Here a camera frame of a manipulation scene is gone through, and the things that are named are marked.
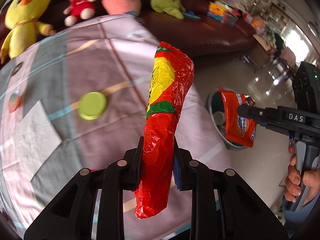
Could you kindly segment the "person's right hand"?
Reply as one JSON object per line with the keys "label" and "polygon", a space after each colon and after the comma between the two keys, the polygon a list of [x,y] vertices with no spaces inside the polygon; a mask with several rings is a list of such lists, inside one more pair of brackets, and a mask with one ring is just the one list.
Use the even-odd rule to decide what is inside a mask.
{"label": "person's right hand", "polygon": [[288,166],[288,175],[285,178],[284,197],[289,202],[296,202],[296,198],[301,195],[302,189],[300,187],[301,181],[305,186],[310,187],[310,191],[304,201],[303,205],[311,202],[319,193],[320,175],[319,169],[314,171],[305,171],[303,178],[296,169],[297,157],[295,152],[292,152],[290,164]]}

